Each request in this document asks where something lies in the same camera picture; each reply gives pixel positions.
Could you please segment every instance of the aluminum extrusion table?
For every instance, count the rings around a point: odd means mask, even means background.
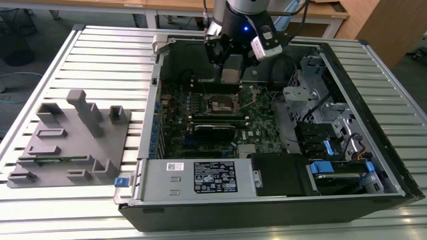
[[[212,231],[139,232],[114,203],[115,187],[71,186],[11,189],[8,174],[35,131],[40,103],[66,101],[84,89],[98,107],[132,110],[120,174],[135,171],[158,33],[200,36],[199,31],[87,26],[74,30],[0,144],[0,239],[422,239],[427,236],[427,200],[383,210],[349,223]],[[327,42],[382,125],[421,188],[427,193],[427,118],[369,45],[357,40],[298,37]],[[131,195],[122,188],[119,195]]]

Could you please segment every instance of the white sticker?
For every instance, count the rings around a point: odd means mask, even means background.
[[[184,171],[184,163],[183,162],[168,162],[166,170],[167,171]]]
[[[132,8],[143,8],[144,6],[140,4],[124,4],[126,7],[132,7]]]
[[[341,15],[331,15],[332,19],[346,19],[347,16],[341,16]]]

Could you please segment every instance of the gray plastic part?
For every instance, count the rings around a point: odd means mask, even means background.
[[[11,172],[8,175],[8,180],[15,184],[32,184],[36,181],[36,175],[31,171],[24,171],[20,173]]]
[[[111,106],[108,117],[112,124],[123,124],[128,121],[124,109],[122,106]]]
[[[24,168],[40,166],[40,164],[38,163],[38,160],[35,158],[34,159],[23,159],[23,160],[18,159],[16,164],[23,166]]]
[[[84,168],[86,166],[92,166],[94,165],[95,158],[90,155],[86,158],[74,158],[74,159],[71,159],[71,162],[76,166],[82,166]]]
[[[63,110],[56,103],[43,103],[38,109],[38,117],[42,122],[51,127],[59,126],[56,116],[63,114]]]
[[[99,110],[99,107],[96,106],[95,103],[90,103],[91,105],[91,112],[95,116],[95,119],[100,122],[103,120],[103,115],[102,115],[102,112]]]
[[[100,161],[95,160],[94,167],[92,167],[92,173],[100,179],[115,179],[115,177],[119,174],[119,170],[110,160],[107,160],[106,166],[103,166]]]
[[[91,173],[86,169],[68,170],[66,177],[72,182],[87,182],[92,179]]]
[[[59,146],[30,146],[27,153],[30,155],[58,155],[62,152]]]
[[[63,109],[62,114],[54,114],[55,120],[67,132],[66,136],[39,137],[38,133],[58,129],[58,127],[50,128],[50,124],[46,125],[40,121],[24,153],[16,161],[12,172],[15,175],[7,183],[8,187],[39,188],[114,184],[119,175],[131,119],[131,111],[122,107],[119,109],[124,114],[122,119],[126,121],[116,122],[116,124],[112,124],[110,119],[111,110],[99,109],[102,120],[98,124],[103,129],[100,137],[92,136],[75,109]],[[60,149],[60,152],[46,154],[55,152],[54,147]],[[91,179],[70,180],[67,175],[72,170],[86,170]],[[20,180],[26,179],[23,176],[28,172],[36,177],[31,181]]]
[[[87,93],[82,89],[72,89],[68,92],[67,102],[74,105],[75,110],[79,113],[79,117],[84,125],[87,126],[88,131],[92,133],[95,138],[103,135],[103,129],[99,125],[99,110],[94,106],[95,103],[87,103]]]
[[[36,132],[36,136],[39,138],[66,137],[67,131],[64,130],[64,128],[42,129]]]

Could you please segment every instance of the motherboard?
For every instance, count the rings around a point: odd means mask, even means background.
[[[167,82],[162,90],[166,159],[247,158],[282,153],[271,104],[256,84]]]

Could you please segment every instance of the power supply label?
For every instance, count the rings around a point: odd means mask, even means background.
[[[234,161],[194,163],[194,191],[198,194],[238,192]]]

